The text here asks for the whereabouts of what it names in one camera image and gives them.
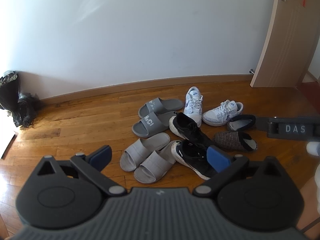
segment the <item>silver screw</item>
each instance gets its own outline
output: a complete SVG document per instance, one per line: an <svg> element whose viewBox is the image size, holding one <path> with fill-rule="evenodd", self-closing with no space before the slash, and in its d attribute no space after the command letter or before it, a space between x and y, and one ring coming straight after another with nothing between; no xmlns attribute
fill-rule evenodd
<svg viewBox="0 0 320 240"><path fill-rule="evenodd" d="M198 186L196 187L196 192L199 194L208 194L211 191L211 188L209 186Z"/></svg>
<svg viewBox="0 0 320 240"><path fill-rule="evenodd" d="M109 192L115 195L122 194L124 191L125 191L125 188L122 186L111 186L109 188Z"/></svg>

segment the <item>wooden floor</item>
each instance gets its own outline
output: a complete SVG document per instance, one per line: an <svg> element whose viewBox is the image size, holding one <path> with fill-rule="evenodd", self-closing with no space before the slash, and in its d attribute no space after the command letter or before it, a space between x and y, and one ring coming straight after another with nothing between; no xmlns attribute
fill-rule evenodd
<svg viewBox="0 0 320 240"><path fill-rule="evenodd" d="M199 83L203 94L203 111L216 107L227 99L244 104L244 113L257 116L294 117L317 115L315 109L296 89L251 88L250 82ZM138 138L131 126L139 120L138 109L156 97L179 98L184 101L190 85L177 85L127 91L92 98L69 101L43 109L34 125L22 129L4 160L0 160L0 213L10 234L21 227L15 211L15 198L20 187L43 155L58 160L68 159L76 152L86 154L102 145L113 149L111 163L103 174L115 182L131 187L189 187L203 181L189 168L176 163L157 183L137 182L133 172L124 172L119 159L124 149ZM209 137L226 127L201 125ZM169 130L171 139L177 139ZM263 160L267 155L277 156L300 188L313 176L318 159L306 153L306 143L277 140L266 137L262 131L249 131L257 141L258 150L246 154L251 160Z"/></svg>

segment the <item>red carpet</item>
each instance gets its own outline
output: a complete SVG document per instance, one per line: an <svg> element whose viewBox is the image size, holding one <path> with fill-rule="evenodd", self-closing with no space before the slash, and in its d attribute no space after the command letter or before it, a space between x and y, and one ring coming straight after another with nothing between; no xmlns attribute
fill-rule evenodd
<svg viewBox="0 0 320 240"><path fill-rule="evenodd" d="M318 82L302 83L298 89L320 114L320 85Z"/></svg>

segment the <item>light gray slide sandal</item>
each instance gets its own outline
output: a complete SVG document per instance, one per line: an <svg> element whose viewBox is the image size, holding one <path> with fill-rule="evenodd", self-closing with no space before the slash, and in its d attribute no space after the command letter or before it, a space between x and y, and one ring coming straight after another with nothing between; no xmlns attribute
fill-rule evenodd
<svg viewBox="0 0 320 240"><path fill-rule="evenodd" d="M184 104L179 99L162 100L161 98L155 98L145 103L144 106L140 107L138 115L140 118L144 118L151 112L155 112L156 114L164 114L167 112L177 111L183 108L183 106Z"/></svg>
<svg viewBox="0 0 320 240"><path fill-rule="evenodd" d="M175 116L174 112L155 114L154 112L142 118L132 126L135 135L143 138L151 137L169 128L169 119Z"/></svg>
<svg viewBox="0 0 320 240"><path fill-rule="evenodd" d="M160 152L154 151L140 164L134 172L137 181L145 184L153 183L161 179L176 162L172 156L171 147L177 141L171 141Z"/></svg>
<svg viewBox="0 0 320 240"><path fill-rule="evenodd" d="M161 150L170 142L166 133L158 133L148 139L139 138L124 150L120 158L120 167L124 171L134 171L153 151Z"/></svg>

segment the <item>white sneaker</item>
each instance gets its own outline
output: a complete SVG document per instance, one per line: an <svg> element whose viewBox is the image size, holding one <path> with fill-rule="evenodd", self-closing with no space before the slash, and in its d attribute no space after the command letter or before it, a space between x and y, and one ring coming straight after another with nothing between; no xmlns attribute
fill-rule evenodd
<svg viewBox="0 0 320 240"><path fill-rule="evenodd" d="M197 126L201 125L202 117L202 98L200 91L196 87L191 87L186 94L186 105L183 113L193 119Z"/></svg>
<svg viewBox="0 0 320 240"><path fill-rule="evenodd" d="M205 112L202 120L211 126L225 125L231 118L240 115L243 110L243 104L227 100L222 102L220 106Z"/></svg>

